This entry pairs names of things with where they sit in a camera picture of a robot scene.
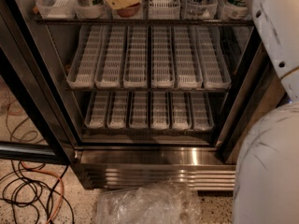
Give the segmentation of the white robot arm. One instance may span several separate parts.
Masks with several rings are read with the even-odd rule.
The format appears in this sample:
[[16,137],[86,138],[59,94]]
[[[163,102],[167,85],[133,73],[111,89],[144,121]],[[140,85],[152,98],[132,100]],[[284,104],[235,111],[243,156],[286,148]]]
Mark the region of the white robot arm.
[[235,168],[232,224],[299,224],[299,0],[245,0],[288,104],[249,130]]

